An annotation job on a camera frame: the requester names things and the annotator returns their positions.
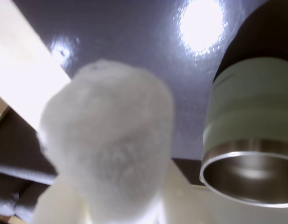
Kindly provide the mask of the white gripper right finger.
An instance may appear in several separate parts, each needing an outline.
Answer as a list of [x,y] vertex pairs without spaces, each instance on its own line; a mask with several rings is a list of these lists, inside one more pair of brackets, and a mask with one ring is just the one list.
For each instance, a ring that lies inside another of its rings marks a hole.
[[216,224],[211,209],[206,207],[206,197],[210,195],[206,187],[191,185],[177,165],[170,161],[162,188],[158,223]]

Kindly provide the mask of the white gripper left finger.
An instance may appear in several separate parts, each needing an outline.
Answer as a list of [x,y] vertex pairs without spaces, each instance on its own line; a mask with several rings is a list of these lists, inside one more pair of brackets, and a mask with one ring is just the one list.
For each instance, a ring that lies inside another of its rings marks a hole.
[[65,179],[56,179],[39,197],[34,224],[91,224],[88,207]]

